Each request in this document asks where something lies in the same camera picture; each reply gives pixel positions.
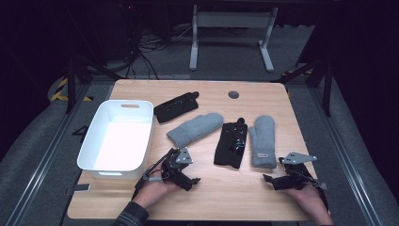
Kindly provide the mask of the white metal desk frame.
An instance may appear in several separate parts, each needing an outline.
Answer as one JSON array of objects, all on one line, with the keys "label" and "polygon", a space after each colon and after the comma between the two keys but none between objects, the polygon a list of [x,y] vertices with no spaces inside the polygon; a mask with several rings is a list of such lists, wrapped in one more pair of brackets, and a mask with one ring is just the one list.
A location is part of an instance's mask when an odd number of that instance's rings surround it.
[{"label": "white metal desk frame", "polygon": [[278,8],[271,8],[267,12],[224,12],[203,11],[198,5],[193,7],[192,16],[192,45],[189,60],[189,70],[195,71],[198,66],[199,39],[198,29],[200,27],[226,27],[226,28],[264,28],[265,35],[258,41],[263,64],[268,72],[274,71],[271,57],[268,53],[268,42],[277,19]]}]

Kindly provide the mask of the black metal stand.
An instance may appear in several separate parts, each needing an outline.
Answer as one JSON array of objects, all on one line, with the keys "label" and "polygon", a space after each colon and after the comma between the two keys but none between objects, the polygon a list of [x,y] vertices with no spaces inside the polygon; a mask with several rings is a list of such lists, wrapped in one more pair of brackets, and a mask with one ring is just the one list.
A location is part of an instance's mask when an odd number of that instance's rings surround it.
[{"label": "black metal stand", "polygon": [[83,88],[89,86],[93,80],[94,73],[89,68],[94,68],[97,73],[105,75],[113,81],[121,79],[121,76],[117,75],[111,70],[108,70],[106,67],[89,59],[88,57],[72,54],[67,67],[67,114],[70,114],[75,109],[75,106],[78,102],[75,79],[79,80],[79,82],[83,85]]},{"label": "black metal stand", "polygon": [[316,88],[321,81],[324,81],[322,107],[325,114],[330,116],[330,96],[332,88],[332,69],[328,60],[316,60],[312,63],[308,63],[293,72],[286,72],[281,78],[276,80],[271,80],[271,83],[281,83],[284,84],[301,74],[310,71],[310,75],[306,80],[306,86],[308,88]]}]

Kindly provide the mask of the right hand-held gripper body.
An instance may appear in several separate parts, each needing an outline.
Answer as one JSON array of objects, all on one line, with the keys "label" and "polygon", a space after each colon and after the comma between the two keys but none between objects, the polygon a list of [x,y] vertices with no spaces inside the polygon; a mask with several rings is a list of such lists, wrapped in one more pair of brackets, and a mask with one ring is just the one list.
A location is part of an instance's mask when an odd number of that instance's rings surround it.
[{"label": "right hand-held gripper body", "polygon": [[305,184],[314,184],[315,180],[305,164],[316,160],[317,157],[314,155],[296,152],[289,152],[285,157],[280,157],[279,162],[283,165],[286,176],[282,177],[279,188],[302,189]]}]

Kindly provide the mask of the yellow black hazard tape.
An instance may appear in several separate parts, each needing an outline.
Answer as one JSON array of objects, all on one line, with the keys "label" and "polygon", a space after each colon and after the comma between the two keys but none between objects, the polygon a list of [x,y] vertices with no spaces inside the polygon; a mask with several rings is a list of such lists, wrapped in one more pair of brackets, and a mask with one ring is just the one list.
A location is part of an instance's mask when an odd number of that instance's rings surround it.
[{"label": "yellow black hazard tape", "polygon": [[59,101],[68,101],[69,97],[67,95],[63,95],[62,91],[68,84],[68,79],[67,78],[62,78],[61,81],[59,82],[54,94],[50,98],[51,101],[59,100]]}]

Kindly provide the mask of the person's right hand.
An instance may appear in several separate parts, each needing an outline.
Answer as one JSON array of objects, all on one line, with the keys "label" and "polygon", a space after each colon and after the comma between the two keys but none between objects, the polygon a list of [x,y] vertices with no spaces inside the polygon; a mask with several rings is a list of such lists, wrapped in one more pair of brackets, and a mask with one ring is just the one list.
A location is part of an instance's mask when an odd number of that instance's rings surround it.
[{"label": "person's right hand", "polygon": [[305,185],[300,190],[289,188],[285,189],[284,193],[290,195],[317,226],[334,225],[318,190],[314,186]]}]

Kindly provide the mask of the black glove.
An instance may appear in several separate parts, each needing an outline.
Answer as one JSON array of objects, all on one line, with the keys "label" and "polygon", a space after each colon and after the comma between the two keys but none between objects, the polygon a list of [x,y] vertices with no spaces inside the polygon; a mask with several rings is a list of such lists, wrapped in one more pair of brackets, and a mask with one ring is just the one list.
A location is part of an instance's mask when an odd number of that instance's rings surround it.
[{"label": "black glove", "polygon": [[214,164],[239,169],[247,144],[247,125],[244,118],[224,123],[215,150]]},{"label": "black glove", "polygon": [[159,123],[171,121],[182,116],[182,114],[197,109],[199,107],[197,102],[199,96],[200,94],[197,91],[187,92],[156,106],[153,113]]}]

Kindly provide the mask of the grey knitted mitten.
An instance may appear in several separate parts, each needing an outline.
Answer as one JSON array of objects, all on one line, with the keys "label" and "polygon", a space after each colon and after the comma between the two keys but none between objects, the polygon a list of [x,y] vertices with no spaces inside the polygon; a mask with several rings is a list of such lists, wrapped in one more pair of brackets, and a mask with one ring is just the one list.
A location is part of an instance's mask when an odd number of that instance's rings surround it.
[{"label": "grey knitted mitten", "polygon": [[277,166],[274,119],[266,115],[259,116],[249,128],[249,136],[252,165],[255,168],[274,169]]},{"label": "grey knitted mitten", "polygon": [[167,132],[167,136],[176,148],[184,148],[190,143],[210,135],[220,128],[223,122],[223,116],[218,113],[198,115]]}]

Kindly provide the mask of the white plastic bin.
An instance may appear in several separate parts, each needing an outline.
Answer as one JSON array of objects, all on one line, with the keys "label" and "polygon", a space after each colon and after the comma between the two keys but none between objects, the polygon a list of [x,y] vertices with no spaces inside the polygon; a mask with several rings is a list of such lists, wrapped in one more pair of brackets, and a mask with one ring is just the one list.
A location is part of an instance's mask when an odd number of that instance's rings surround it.
[{"label": "white plastic bin", "polygon": [[151,102],[104,101],[90,123],[77,166],[94,178],[139,179],[148,164],[152,123]]}]

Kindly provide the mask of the person's left hand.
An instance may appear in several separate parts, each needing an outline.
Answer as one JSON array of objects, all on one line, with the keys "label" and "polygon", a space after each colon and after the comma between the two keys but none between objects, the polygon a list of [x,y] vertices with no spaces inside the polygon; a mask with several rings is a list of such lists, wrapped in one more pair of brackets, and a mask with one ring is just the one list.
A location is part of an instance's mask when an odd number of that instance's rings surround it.
[{"label": "person's left hand", "polygon": [[145,181],[138,193],[132,198],[132,202],[147,209],[162,200],[166,195],[178,190],[179,187],[171,182]]}]

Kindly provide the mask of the metal floor rail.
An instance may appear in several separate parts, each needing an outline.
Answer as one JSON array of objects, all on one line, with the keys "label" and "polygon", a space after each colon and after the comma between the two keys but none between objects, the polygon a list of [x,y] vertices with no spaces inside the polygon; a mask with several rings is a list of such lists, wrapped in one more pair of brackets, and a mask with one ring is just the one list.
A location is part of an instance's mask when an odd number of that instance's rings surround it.
[{"label": "metal floor rail", "polygon": [[316,104],[317,112],[320,115],[329,136],[332,138],[335,147],[335,153],[343,168],[343,172],[351,187],[351,190],[357,200],[362,214],[364,215],[368,226],[384,226],[379,214],[370,199],[369,193],[363,183],[358,170],[351,161],[338,130],[331,117],[327,115],[323,108],[322,97],[317,89],[309,89],[310,96]]},{"label": "metal floor rail", "polygon": [[61,141],[65,137],[68,127],[72,123],[72,119],[77,112],[77,108],[80,106],[80,104],[82,104],[88,90],[89,85],[81,85],[77,91],[73,91],[69,95],[70,101],[72,101],[72,105],[67,107],[66,113],[61,118],[61,122],[54,132],[54,135],[52,136],[51,142],[47,147],[46,152],[41,158],[39,165],[30,176],[29,182],[24,189],[24,193],[15,205],[5,226],[20,226],[22,220],[27,213],[28,208],[30,207],[32,201],[37,195],[40,186],[54,161],[57,152],[60,149]]}]

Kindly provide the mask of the black floor tape mark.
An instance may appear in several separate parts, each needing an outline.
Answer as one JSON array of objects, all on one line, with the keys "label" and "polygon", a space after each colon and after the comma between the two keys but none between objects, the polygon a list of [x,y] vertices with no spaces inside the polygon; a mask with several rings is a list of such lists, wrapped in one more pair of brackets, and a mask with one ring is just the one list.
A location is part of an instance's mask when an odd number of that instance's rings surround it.
[{"label": "black floor tape mark", "polygon": [[76,136],[76,137],[80,137],[80,142],[83,142],[85,140],[87,132],[88,132],[88,126],[87,125],[83,125],[79,129],[74,131],[72,134],[74,136]]}]

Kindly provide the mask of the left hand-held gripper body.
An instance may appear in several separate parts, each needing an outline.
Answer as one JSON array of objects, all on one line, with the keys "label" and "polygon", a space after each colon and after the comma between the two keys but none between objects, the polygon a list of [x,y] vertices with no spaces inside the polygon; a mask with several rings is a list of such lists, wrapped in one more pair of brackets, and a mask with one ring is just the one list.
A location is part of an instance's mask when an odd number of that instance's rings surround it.
[{"label": "left hand-held gripper body", "polygon": [[183,169],[192,163],[193,160],[187,148],[170,149],[161,165],[162,178],[178,186],[179,181],[188,181],[190,179],[183,174]]}]

